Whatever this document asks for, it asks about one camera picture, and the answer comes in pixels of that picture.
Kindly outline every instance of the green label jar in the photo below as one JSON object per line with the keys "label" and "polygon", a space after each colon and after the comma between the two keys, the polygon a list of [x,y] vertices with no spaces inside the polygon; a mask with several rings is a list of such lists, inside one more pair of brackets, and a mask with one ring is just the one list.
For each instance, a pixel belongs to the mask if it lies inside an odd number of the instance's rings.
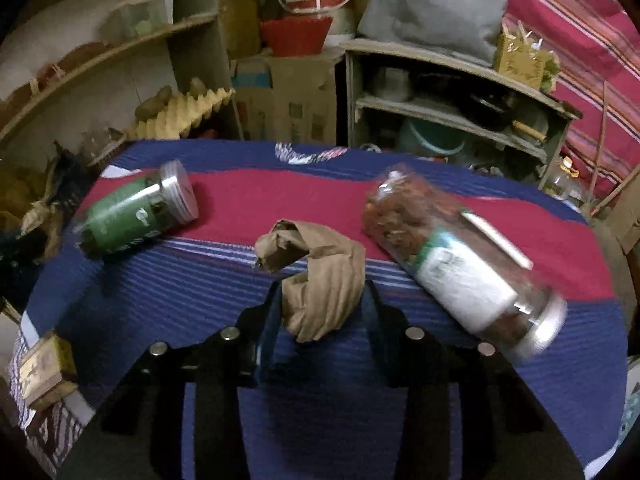
{"label": "green label jar", "polygon": [[93,204],[81,219],[80,247],[89,257],[124,250],[197,217],[191,183],[174,160]]}

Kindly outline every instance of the bag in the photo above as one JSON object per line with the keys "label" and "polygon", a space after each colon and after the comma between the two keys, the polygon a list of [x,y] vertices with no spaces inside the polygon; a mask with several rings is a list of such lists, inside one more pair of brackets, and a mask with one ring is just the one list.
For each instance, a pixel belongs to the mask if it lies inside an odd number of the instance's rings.
{"label": "bag", "polygon": [[358,32],[491,66],[507,0],[370,0]]}

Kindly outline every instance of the brown crumpled paper bag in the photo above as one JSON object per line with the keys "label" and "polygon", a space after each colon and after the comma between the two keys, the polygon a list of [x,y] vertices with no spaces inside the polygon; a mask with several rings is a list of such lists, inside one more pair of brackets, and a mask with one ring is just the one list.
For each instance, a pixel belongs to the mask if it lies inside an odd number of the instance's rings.
{"label": "brown crumpled paper bag", "polygon": [[284,326],[299,343],[340,328],[360,301],[364,247],[327,226],[280,220],[258,238],[255,254],[268,272],[308,254],[306,272],[282,281]]}

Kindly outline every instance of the blue and red blanket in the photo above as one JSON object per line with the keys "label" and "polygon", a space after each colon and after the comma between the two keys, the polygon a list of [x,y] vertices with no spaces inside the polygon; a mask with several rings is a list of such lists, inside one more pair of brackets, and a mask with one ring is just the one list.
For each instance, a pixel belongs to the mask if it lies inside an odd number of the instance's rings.
{"label": "blue and red blanket", "polygon": [[[367,251],[367,277],[388,304],[443,342],[473,345],[474,339],[362,232],[370,181],[385,168],[408,162],[487,218],[534,262],[534,272],[567,298],[569,313],[558,338],[517,369],[583,466],[615,443],[626,380],[622,314],[596,239],[562,203],[531,186],[391,153],[347,150],[330,160],[289,164],[268,142],[139,142],[115,165],[144,170],[174,158],[190,173],[199,220],[117,264],[85,259],[69,235],[31,295],[25,338],[55,327],[72,344],[82,402],[88,404],[78,408],[70,401],[72,415],[84,410],[82,419],[87,409],[98,407],[151,342],[176,347],[201,342],[235,322],[245,307],[261,303],[273,276],[252,267],[253,245],[282,218],[325,224],[360,241]],[[128,178],[100,179],[85,204]],[[298,262],[286,271],[304,266]],[[241,392],[252,478],[392,478],[405,392],[378,381],[359,313],[318,343],[297,345],[283,331],[276,360],[303,366],[317,380],[304,388],[266,384]],[[192,390],[187,397],[183,478],[193,480]],[[455,415],[455,388],[451,398]],[[71,443],[77,432],[70,431]],[[452,424],[450,440],[451,477],[457,478],[459,422]]]}

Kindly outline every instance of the blue fabric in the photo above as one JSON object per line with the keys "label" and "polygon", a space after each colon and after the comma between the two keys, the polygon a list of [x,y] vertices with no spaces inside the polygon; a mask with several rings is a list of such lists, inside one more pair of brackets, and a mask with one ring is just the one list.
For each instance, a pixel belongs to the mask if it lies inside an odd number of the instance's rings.
{"label": "blue fabric", "polygon": [[[289,166],[276,160],[271,143],[195,140],[140,142],[116,163],[149,168],[172,158],[180,158],[191,172],[270,168],[348,180],[369,180],[391,164],[410,160],[445,189],[517,197],[558,218],[580,221],[569,208],[532,187],[391,154],[348,152],[312,166]],[[59,256],[46,265],[28,314],[38,333],[56,327],[72,344],[80,391],[95,407],[150,343],[164,340],[180,347],[203,341],[234,323],[245,307],[261,303],[273,279],[252,269],[251,252],[242,248],[168,238],[133,257],[105,263],[85,259],[75,241],[68,234]],[[378,284],[383,299],[402,308],[412,323],[446,343],[474,343],[395,264],[368,262],[367,275]],[[304,388],[274,381],[241,392],[252,478],[391,478],[405,396],[402,390],[380,385],[359,312],[319,343],[297,345],[281,333],[275,355],[281,367],[304,372],[314,381]],[[625,355],[622,313],[615,298],[571,302],[554,343],[518,368],[583,465],[608,450],[618,436]],[[182,444],[185,480],[194,478],[193,398],[189,389]],[[454,393],[454,420],[459,416],[457,399]],[[459,422],[451,431],[451,460],[456,465],[452,478],[458,478]]]}

